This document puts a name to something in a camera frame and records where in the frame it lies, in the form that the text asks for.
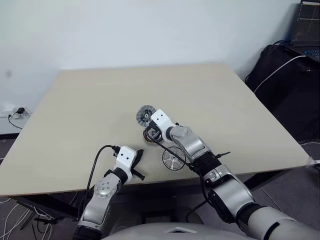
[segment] floor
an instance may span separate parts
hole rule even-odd
[[[0,140],[0,158],[4,157],[14,139]],[[303,146],[306,152],[313,157],[313,159],[320,159],[320,144],[309,144]],[[249,175],[242,175],[239,178],[242,181],[248,179]],[[319,229],[320,227],[320,173],[313,167],[296,168],[288,173],[280,176],[274,181],[268,183],[263,187],[263,190],[271,196],[271,198],[278,204],[278,206],[289,216],[309,225],[313,228]],[[256,202],[260,205],[268,205],[274,208],[277,206],[267,196],[262,189],[257,189],[253,192]],[[66,193],[66,197],[72,198],[75,193]],[[0,202],[7,200],[6,197],[0,197]],[[200,194],[194,194],[181,199],[181,206],[194,207],[203,201]],[[8,213],[16,205],[14,200],[0,204],[0,236],[4,232],[4,224]],[[10,215],[7,221],[7,230],[10,229],[15,222],[19,219],[21,214],[26,209],[23,206],[18,206]],[[220,220],[213,208],[204,205],[197,210],[197,213],[203,220],[204,224],[219,229],[224,229],[239,234],[243,234],[238,229],[236,224],[227,224]],[[52,229],[51,240],[70,240],[75,232],[77,222],[72,222],[70,219],[64,219]],[[46,227],[43,224],[39,225],[40,230],[43,231]],[[26,228],[19,230],[20,226],[12,231],[9,236],[10,240],[41,240],[43,235],[37,231],[36,222],[29,223]]]

